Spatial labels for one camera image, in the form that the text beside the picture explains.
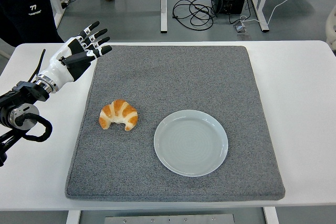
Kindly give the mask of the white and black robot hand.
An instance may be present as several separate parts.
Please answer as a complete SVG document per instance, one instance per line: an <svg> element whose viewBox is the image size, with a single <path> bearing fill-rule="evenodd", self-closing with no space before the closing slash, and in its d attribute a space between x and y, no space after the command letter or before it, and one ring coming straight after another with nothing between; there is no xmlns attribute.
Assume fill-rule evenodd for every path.
<svg viewBox="0 0 336 224"><path fill-rule="evenodd" d="M78 80L92 61L110 52L111 46L105 45L110 38L99 38L107 29L91 33L98 26L97 21L69 38L51 57L49 66L37 75L36 84L48 93L55 93L64 84Z"/></svg>

